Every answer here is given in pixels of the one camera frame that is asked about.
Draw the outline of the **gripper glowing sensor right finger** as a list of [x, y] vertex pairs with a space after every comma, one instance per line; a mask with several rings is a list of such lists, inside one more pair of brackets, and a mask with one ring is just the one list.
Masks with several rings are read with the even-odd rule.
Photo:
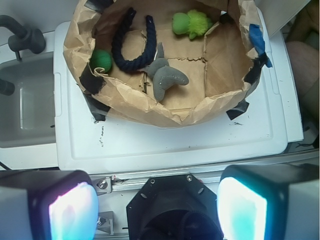
[[217, 212], [228, 240], [318, 240], [320, 167], [230, 165], [220, 178]]

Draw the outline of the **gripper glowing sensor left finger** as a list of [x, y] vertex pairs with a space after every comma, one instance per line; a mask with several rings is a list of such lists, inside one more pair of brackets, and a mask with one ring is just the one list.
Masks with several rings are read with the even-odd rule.
[[92, 240], [99, 201], [82, 170], [0, 173], [2, 240]]

